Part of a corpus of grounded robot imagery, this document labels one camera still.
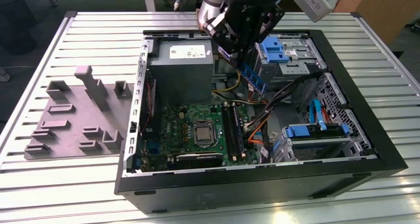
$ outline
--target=slotted aluminum table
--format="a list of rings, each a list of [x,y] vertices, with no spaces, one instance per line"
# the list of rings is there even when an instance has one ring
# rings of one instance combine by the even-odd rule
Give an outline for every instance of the slotted aluminum table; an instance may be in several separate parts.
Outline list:
[[[277,29],[318,29],[343,63],[409,168],[334,199],[143,215],[113,195],[117,156],[25,161],[50,80],[79,85],[75,65],[103,84],[134,82],[143,30],[195,29],[194,13],[79,12],[65,17],[0,136],[0,221],[23,223],[367,223],[417,222],[420,212],[420,87],[361,18],[331,14],[311,23],[287,13]]]

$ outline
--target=ram slot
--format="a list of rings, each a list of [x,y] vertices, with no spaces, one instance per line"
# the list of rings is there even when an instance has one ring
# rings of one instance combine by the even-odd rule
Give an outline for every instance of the ram slot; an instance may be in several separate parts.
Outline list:
[[[245,157],[242,131],[238,113],[234,104],[221,105],[223,137],[226,142],[227,156],[231,161]]]

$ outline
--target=cpu socket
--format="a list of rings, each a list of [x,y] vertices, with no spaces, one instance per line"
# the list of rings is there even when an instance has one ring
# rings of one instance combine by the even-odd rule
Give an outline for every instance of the cpu socket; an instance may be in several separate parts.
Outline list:
[[[214,142],[211,121],[195,121],[193,123],[194,145],[207,148]]]

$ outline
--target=green motherboard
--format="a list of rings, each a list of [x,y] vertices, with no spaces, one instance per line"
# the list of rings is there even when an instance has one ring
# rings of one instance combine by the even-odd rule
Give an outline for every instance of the green motherboard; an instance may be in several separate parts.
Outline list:
[[[239,124],[249,121],[246,107],[237,104],[237,116]],[[211,143],[206,146],[197,145],[197,124],[210,125],[207,131],[211,134]],[[191,105],[178,107],[163,107],[161,114],[161,138],[158,142],[158,155],[149,157],[149,163],[154,171],[166,170],[166,159],[170,155],[183,153],[218,153],[222,154],[222,166],[246,165],[257,163],[255,150],[253,145],[249,147],[246,139],[242,138],[245,156],[235,160],[229,157],[227,144],[223,132],[221,115],[221,105]]]

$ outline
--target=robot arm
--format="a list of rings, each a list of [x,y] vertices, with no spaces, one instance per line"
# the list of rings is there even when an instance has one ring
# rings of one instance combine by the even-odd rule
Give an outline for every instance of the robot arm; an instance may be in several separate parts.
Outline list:
[[[253,50],[283,16],[279,0],[203,0],[198,24],[221,48],[221,54],[238,70]],[[337,0],[294,0],[309,19],[318,21]]]
[[[203,0],[198,23],[233,67],[242,67],[243,58],[277,25],[283,11],[279,0]]]

